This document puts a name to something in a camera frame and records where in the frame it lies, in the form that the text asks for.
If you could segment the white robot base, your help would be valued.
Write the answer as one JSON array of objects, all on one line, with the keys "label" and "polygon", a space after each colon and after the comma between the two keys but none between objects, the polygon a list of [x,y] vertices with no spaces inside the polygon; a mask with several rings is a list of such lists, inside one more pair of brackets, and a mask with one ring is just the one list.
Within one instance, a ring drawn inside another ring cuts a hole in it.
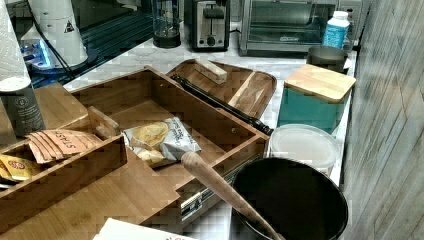
[{"label": "white robot base", "polygon": [[83,44],[71,0],[27,0],[32,27],[20,38],[25,63],[35,72],[77,70],[97,59]]}]

